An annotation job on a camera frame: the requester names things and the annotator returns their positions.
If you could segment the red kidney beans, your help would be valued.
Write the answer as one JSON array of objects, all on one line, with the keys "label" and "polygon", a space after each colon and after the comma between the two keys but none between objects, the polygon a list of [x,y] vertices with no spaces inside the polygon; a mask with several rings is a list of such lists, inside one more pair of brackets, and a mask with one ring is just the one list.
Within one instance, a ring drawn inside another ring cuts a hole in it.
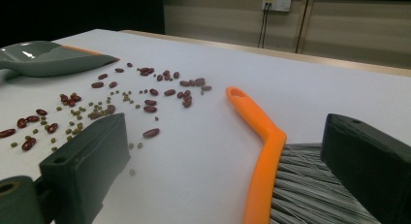
[{"label": "red kidney beans", "polygon": [[206,78],[152,67],[109,66],[55,78],[6,75],[0,82],[0,144],[27,152],[45,144],[57,149],[91,123],[123,113],[129,125],[139,115],[149,124],[134,131],[137,139],[158,136],[159,115],[169,102],[193,105],[193,94],[212,89]]}]

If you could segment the green mung beans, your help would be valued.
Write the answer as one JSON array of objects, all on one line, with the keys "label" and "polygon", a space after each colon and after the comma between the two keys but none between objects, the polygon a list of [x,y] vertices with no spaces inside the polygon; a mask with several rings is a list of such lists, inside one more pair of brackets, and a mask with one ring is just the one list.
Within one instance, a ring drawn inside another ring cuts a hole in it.
[{"label": "green mung beans", "polygon": [[[62,94],[60,98],[62,98],[61,99],[61,101],[63,102],[62,104],[65,104],[68,106],[75,105],[77,101],[80,101],[80,96],[78,96],[76,93],[73,93],[70,99],[67,98],[67,96],[65,96],[64,94]],[[128,93],[123,94],[123,101],[133,104],[134,101],[130,100],[129,98],[130,97]],[[116,106],[111,103],[111,97],[108,97],[106,107],[103,106],[102,102],[99,102],[96,104],[94,104],[93,102],[90,102],[88,105],[90,107],[91,112],[87,114],[87,118],[89,118],[90,120],[97,120],[99,118],[113,115],[117,111]],[[143,107],[140,104],[136,104],[135,108],[136,109],[142,108],[143,111],[147,113],[155,113],[157,112],[156,105],[157,105],[156,100],[146,99],[144,100]],[[66,138],[67,142],[70,141],[75,135],[79,134],[81,131],[84,131],[85,127],[81,121],[83,120],[83,118],[85,118],[85,111],[87,111],[87,109],[85,109],[84,107],[79,107],[77,110],[71,110],[71,114],[73,118],[75,117],[78,120],[78,122],[74,122],[72,120],[68,122],[67,126],[69,127],[65,129],[65,135],[67,135],[67,138]],[[59,125],[59,123],[57,122],[48,123],[47,122],[47,112],[42,109],[37,109],[35,115],[29,115],[25,118],[20,118],[17,121],[16,126],[19,129],[21,129],[21,128],[27,127],[27,123],[37,123],[37,122],[39,123],[40,127],[44,127],[45,129],[44,132],[47,133],[48,135],[55,133],[59,127],[63,127],[63,125],[61,124]],[[21,143],[14,141],[10,143],[10,146],[11,147],[20,146],[22,151],[24,152],[30,150],[40,138],[40,137],[38,138],[35,137],[35,135],[38,134],[39,132],[39,128],[34,128],[32,130],[31,135],[24,136],[24,139],[21,140]],[[16,128],[7,129],[0,133],[0,137],[3,138],[3,137],[11,136],[15,133],[16,133]],[[151,128],[151,129],[147,129],[144,132],[142,132],[142,137],[145,139],[150,139],[150,138],[157,136],[159,133],[160,133],[159,128]]]}]

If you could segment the grey dustpan with orange lip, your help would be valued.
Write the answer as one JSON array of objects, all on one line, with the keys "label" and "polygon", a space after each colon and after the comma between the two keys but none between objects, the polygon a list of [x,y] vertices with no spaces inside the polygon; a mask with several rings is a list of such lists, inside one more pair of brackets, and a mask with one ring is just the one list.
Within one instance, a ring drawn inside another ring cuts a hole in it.
[{"label": "grey dustpan with orange lip", "polygon": [[52,78],[82,73],[117,62],[115,56],[49,41],[0,48],[0,85],[17,77]]}]

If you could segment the orange brush with grey bristles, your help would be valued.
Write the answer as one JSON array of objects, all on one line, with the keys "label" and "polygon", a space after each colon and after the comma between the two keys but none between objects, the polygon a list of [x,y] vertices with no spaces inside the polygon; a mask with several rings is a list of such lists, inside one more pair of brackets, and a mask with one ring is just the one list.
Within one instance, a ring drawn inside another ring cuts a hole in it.
[{"label": "orange brush with grey bristles", "polygon": [[242,224],[381,224],[322,162],[319,144],[287,144],[250,96],[233,86],[226,95],[263,141]]}]

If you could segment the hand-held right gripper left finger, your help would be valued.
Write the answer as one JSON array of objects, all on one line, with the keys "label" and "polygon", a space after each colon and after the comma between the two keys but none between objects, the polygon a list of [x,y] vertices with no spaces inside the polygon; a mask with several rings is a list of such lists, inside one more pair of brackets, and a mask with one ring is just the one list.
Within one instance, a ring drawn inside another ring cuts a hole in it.
[{"label": "hand-held right gripper left finger", "polygon": [[94,121],[40,163],[46,221],[91,224],[129,160],[125,116]]}]

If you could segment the white wall socket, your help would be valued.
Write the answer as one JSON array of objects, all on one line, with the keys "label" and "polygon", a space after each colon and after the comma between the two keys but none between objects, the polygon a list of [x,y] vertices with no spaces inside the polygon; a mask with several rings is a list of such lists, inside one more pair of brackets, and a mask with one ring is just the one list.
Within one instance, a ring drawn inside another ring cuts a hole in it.
[{"label": "white wall socket", "polygon": [[292,0],[262,0],[263,11],[289,12]]}]

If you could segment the white table board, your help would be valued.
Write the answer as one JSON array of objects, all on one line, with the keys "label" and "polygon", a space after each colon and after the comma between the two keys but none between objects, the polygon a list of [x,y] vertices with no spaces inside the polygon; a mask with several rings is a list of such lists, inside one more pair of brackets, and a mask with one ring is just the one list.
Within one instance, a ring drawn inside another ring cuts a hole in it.
[{"label": "white table board", "polygon": [[[147,118],[127,123],[131,158],[95,224],[240,223],[262,144],[228,102],[228,86],[250,95],[291,143],[320,142],[327,115],[339,113],[411,145],[411,78],[107,30],[69,37],[67,44],[116,56],[112,67],[179,71],[212,86],[194,93],[188,109],[169,102],[159,115],[162,131],[152,139],[133,133]],[[0,179],[37,177],[51,150],[0,144]]]}]

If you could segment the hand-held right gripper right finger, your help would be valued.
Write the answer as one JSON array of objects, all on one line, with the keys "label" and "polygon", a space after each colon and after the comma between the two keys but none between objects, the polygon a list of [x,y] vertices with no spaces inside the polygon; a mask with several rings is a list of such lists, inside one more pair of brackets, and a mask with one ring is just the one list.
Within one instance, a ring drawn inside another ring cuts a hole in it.
[{"label": "hand-held right gripper right finger", "polygon": [[330,113],[321,159],[381,224],[411,224],[411,146],[355,118]]}]

